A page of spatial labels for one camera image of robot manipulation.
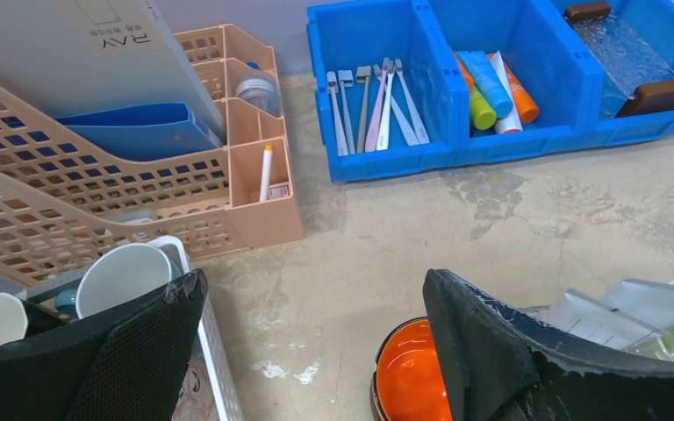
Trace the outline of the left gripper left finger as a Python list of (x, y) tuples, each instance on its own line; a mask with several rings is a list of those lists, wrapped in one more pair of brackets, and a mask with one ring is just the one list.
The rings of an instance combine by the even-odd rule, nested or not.
[(0, 346), (0, 420), (170, 420), (207, 297), (194, 269), (132, 301)]

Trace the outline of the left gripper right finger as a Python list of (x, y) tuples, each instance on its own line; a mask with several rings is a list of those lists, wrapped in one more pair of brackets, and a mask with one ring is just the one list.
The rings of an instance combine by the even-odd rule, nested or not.
[(580, 339), (431, 269), (423, 297), (455, 420), (674, 420), (674, 362)]

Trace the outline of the orange translucent cup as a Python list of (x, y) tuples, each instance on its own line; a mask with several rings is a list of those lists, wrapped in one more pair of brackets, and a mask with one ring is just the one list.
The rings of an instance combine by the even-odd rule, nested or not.
[(378, 348), (369, 386), (375, 420), (451, 420), (428, 318), (395, 327)]

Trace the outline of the beige grey toothbrush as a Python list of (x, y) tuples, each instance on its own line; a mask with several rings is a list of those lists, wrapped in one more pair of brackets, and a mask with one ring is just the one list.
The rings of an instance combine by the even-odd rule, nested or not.
[(368, 124), (368, 105), (369, 105), (369, 84), (372, 75), (371, 66), (361, 66), (357, 69), (356, 80), (363, 84), (362, 107), (360, 113), (357, 150), (358, 153), (363, 153), (365, 150), (365, 140)]

